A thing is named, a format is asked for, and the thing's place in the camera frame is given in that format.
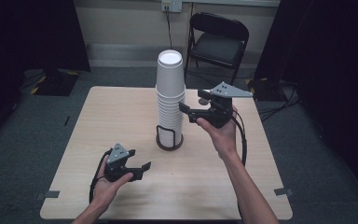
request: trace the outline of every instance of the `finger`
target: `finger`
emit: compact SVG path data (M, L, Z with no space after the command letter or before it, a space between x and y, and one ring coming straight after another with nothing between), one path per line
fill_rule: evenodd
M214 129L214 126L212 126L212 124L210 122L208 122L208 120L206 120L206 119L197 118L197 123L207 133L211 133Z
M129 182L133 177L133 173L126 173L119 180L115 181L116 188L119 189L125 183Z
M105 156L105 158L103 158L103 163L101 163L100 172L98 172L98 175L97 175L98 178L101 176L104 176L104 167L106 166L107 158L108 158L108 156Z

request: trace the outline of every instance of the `stack of paper cups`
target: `stack of paper cups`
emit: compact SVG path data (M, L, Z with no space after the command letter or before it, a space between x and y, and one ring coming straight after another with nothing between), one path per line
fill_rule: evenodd
M183 113L179 102L185 102L185 79L182 55L164 50L158 56L156 93L158 98L157 143L165 150L174 150L183 143Z

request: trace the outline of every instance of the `black curtain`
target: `black curtain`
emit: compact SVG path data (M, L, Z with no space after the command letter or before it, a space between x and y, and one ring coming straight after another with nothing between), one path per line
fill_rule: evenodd
M0 0L0 111L19 93L23 72L89 71L72 0Z
M256 75L298 84L321 137L358 178L358 1L300 2L281 1Z

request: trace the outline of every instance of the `wooden table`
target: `wooden table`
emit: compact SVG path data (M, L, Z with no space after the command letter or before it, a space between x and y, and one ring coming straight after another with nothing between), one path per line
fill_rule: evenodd
M186 104L198 104L196 90L186 91ZM292 210L283 188L269 142L251 98L234 98L248 140L246 168L278 219L290 219ZM184 116L184 143L165 151L156 143L157 95L150 88L93 87L83 106L71 139L40 215L45 219L76 218L89 204L90 182L101 156L115 143L136 149L127 167L152 161L141 181L124 185L101 219L240 219L237 199L224 163L209 135ZM241 154L240 132L237 131Z

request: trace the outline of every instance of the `black wire cup holder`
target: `black wire cup holder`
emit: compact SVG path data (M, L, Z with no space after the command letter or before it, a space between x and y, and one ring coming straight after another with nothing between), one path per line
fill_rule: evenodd
M168 132L171 132L173 134L173 142L172 142L173 147L165 147L159 142L158 129L162 129L164 131L168 131ZM167 128L162 127L161 125L157 125L156 126L156 132L157 132L156 142L157 142L157 145L161 149L164 149L166 151L174 151L174 150L178 149L183 144L183 135L182 135L182 139L181 139L180 143L178 145L175 145L175 143L176 143L176 132L173 129L167 129Z

